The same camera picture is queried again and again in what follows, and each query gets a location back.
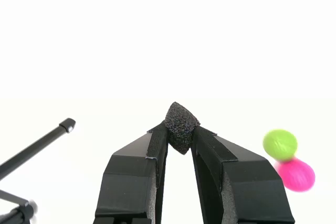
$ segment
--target green ball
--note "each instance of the green ball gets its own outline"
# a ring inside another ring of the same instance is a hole
[[[298,149],[295,136],[285,130],[273,130],[266,134],[263,146],[268,155],[278,161],[292,159]]]

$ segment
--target sponge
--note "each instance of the sponge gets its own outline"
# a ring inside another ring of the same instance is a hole
[[[185,107],[173,102],[170,106],[164,124],[169,131],[170,145],[185,155],[192,145],[193,131],[200,125],[197,118]]]

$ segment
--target white surface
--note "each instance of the white surface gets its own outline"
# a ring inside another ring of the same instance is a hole
[[[34,199],[37,224],[92,224],[111,154],[177,101],[262,155],[267,131],[292,131],[317,175],[312,191],[288,192],[294,217],[330,222],[336,108],[321,99],[336,98],[334,3],[0,0],[0,162],[66,117],[77,121],[0,188]],[[202,223],[190,153],[171,149],[167,162],[162,224]],[[0,201],[0,212],[13,207]]]
[[[53,129],[70,116],[73,132],[58,139],[0,182],[1,189],[33,198],[37,223],[91,223],[103,171],[113,152],[143,135],[165,117],[173,100],[3,100],[0,105],[1,160]],[[297,156],[316,173],[304,194],[288,192],[297,223],[328,220],[335,174],[335,100],[184,100],[202,125],[219,136],[268,157],[265,133],[284,128],[299,141]],[[190,152],[169,149],[162,223],[203,223]],[[2,211],[11,204],[1,203]]]

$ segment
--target black metal rod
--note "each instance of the black metal rod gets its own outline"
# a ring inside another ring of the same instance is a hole
[[[10,158],[0,166],[0,180],[6,177],[8,174],[17,169],[20,165],[24,164],[30,158],[35,156],[38,152],[43,150],[57,138],[65,133],[70,133],[75,127],[75,121],[73,119],[66,119],[59,124],[57,128],[50,131],[47,135],[37,140],[32,145],[25,148],[23,151]]]

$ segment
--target pink toy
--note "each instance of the pink toy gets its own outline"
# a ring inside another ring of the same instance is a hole
[[[308,191],[315,183],[315,173],[305,162],[294,158],[277,167],[285,187],[292,191]]]

